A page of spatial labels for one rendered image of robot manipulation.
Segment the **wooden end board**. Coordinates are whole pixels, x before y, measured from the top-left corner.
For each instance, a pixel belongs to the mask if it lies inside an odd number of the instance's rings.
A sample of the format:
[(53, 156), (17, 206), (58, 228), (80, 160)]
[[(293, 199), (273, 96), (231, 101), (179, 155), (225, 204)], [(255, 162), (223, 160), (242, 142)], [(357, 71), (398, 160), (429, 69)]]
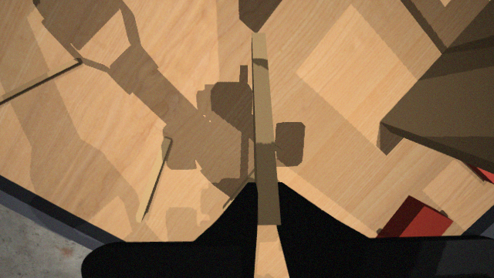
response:
[(494, 0), (381, 123), (392, 134), (494, 174)]

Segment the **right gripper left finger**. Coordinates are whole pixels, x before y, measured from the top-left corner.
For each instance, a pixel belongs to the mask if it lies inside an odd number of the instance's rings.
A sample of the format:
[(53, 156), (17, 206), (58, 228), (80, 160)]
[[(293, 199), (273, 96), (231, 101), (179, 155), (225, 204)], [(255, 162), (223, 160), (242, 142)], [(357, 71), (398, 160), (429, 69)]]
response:
[(254, 278), (258, 191), (248, 182), (221, 216), (188, 242), (111, 242), (83, 260), (82, 278)]

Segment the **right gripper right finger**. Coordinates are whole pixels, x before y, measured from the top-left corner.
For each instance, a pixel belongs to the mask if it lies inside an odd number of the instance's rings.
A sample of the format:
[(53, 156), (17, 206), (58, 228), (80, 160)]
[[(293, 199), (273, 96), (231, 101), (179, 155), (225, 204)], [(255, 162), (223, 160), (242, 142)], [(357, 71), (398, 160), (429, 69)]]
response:
[(486, 236), (369, 238), (278, 182), (289, 278), (494, 278)]

